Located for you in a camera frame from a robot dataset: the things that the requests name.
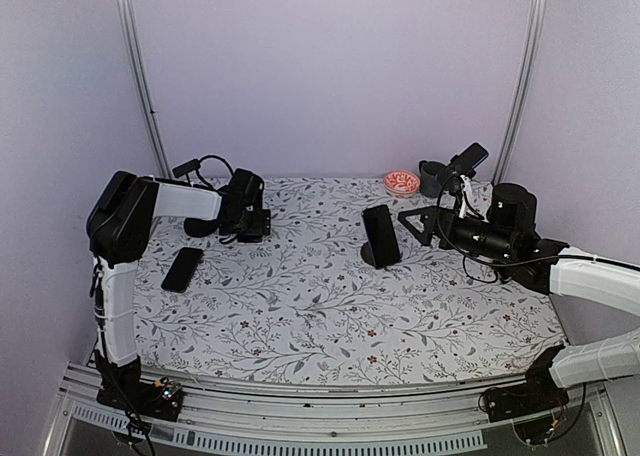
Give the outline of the black phone with pink edge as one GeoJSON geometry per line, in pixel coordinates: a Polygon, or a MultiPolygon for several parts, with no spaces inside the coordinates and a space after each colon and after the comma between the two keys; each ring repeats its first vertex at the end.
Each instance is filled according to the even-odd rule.
{"type": "Polygon", "coordinates": [[[204,251],[199,248],[181,248],[169,268],[161,289],[172,293],[184,293],[202,260],[204,251]]]}

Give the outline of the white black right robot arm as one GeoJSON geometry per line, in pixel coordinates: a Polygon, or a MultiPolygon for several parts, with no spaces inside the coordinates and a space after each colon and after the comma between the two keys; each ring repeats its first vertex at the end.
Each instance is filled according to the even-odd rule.
{"type": "MultiPolygon", "coordinates": [[[[638,266],[541,237],[535,223],[537,199],[520,185],[494,186],[489,209],[479,216],[468,200],[468,178],[453,170],[443,175],[441,189],[454,197],[452,208],[435,204],[398,216],[422,245],[437,238],[440,249],[454,250],[465,261],[492,268],[501,282],[513,281],[542,295],[580,298],[638,315],[638,266]]],[[[479,408],[492,422],[564,410],[569,388],[638,373],[637,330],[583,345],[559,344],[535,358],[523,383],[485,390],[479,408]]]]}

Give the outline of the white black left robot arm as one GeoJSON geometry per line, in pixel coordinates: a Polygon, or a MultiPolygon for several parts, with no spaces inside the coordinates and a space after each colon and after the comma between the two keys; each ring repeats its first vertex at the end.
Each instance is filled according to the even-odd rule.
{"type": "Polygon", "coordinates": [[[130,418],[178,419],[181,385],[168,378],[143,382],[135,341],[134,282],[152,224],[161,217],[183,218],[190,236],[218,233],[228,242],[258,243],[271,232],[263,195],[263,179],[244,169],[237,169],[220,189],[126,171],[113,175],[86,225],[94,260],[90,295],[98,334],[95,361],[102,377],[100,404],[130,418]]]}

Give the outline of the black round-base phone stand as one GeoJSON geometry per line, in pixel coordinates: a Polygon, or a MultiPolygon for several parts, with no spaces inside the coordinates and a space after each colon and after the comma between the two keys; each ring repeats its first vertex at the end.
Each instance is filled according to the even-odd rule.
{"type": "MultiPolygon", "coordinates": [[[[185,177],[187,182],[190,183],[190,174],[194,173],[200,183],[207,189],[214,190],[214,186],[206,181],[200,173],[201,161],[199,159],[191,159],[185,163],[182,163],[172,169],[172,174],[175,178],[185,177]]],[[[195,218],[186,218],[184,221],[184,230],[187,235],[195,238],[203,238],[212,235],[219,227],[219,223],[216,219],[202,220],[195,218]]]]}

